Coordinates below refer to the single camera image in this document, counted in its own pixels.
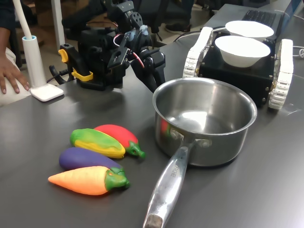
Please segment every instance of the red pepper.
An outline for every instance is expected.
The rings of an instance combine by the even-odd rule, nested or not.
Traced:
[[[139,147],[138,139],[129,130],[112,124],[101,125],[94,129],[115,138],[129,154],[145,157],[145,153]]]

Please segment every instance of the orange carrot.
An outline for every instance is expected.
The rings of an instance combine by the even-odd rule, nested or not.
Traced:
[[[102,195],[112,188],[126,186],[129,181],[104,166],[69,170],[51,176],[48,181],[66,189],[86,194]]]

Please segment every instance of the yellow clamp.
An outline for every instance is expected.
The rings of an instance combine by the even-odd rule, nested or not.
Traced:
[[[64,49],[60,49],[58,51],[59,55],[61,55],[61,61],[63,63],[66,63],[68,61],[68,56],[67,56],[67,52]]]
[[[83,75],[78,74],[77,71],[73,68],[72,75],[75,78],[78,78],[80,81],[83,81],[83,82],[87,82],[87,81],[90,81],[93,79],[93,73],[91,71],[90,71],[89,75],[83,76]]]

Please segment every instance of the gray table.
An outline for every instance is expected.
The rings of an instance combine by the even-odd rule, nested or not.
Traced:
[[[181,77],[196,38],[162,48],[166,80]],[[298,74],[300,67],[295,66]],[[122,90],[98,92],[75,83],[61,88],[64,98],[41,103],[28,97],[0,108],[0,227],[142,227],[152,190],[168,161],[154,142],[151,92],[130,68]],[[303,88],[304,79],[294,76],[282,110],[258,111],[242,153],[229,166],[189,167],[167,228],[304,226]],[[147,154],[144,162],[129,156],[119,161],[131,188],[89,197],[48,183],[49,176],[62,172],[58,157],[70,147],[71,132],[105,123],[130,129]]]

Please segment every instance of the yellow handle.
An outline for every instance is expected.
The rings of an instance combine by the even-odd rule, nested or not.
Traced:
[[[66,63],[68,61],[67,52],[64,49],[60,49],[58,53],[61,55],[61,61]]]

